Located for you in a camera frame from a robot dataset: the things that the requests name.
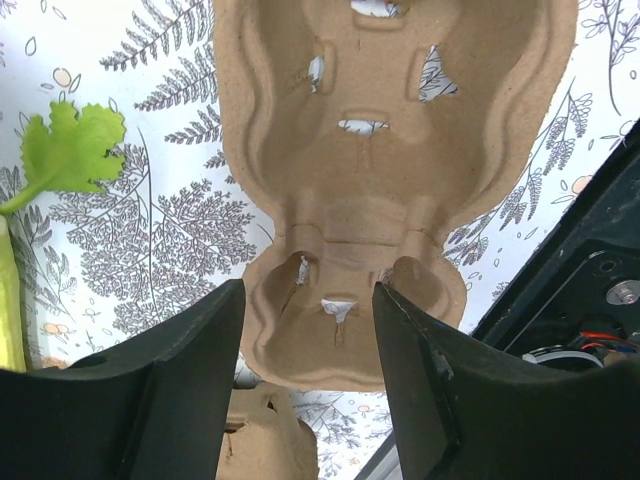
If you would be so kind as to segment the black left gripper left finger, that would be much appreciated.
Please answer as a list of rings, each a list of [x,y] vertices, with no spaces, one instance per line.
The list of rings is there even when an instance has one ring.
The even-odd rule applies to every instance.
[[[1,374],[5,479],[212,479],[245,310],[230,280],[65,369]]]

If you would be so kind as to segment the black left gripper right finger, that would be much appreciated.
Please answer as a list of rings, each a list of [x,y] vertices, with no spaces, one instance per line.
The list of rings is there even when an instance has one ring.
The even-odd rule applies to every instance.
[[[442,322],[384,284],[380,362],[406,479],[635,479],[639,363],[539,366]]]

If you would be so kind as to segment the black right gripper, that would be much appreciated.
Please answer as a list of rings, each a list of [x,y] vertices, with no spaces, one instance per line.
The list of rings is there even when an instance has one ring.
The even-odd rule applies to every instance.
[[[639,363],[639,132],[630,130],[511,284],[466,334],[535,365]],[[394,430],[366,479],[406,479]]]

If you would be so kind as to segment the brown cardboard cup carrier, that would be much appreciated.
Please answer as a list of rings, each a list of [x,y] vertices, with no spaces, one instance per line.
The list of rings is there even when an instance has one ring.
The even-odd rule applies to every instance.
[[[384,386],[375,284],[450,326],[448,234],[522,172],[573,49],[574,1],[217,1],[223,151],[274,223],[245,270],[241,351],[302,390]]]

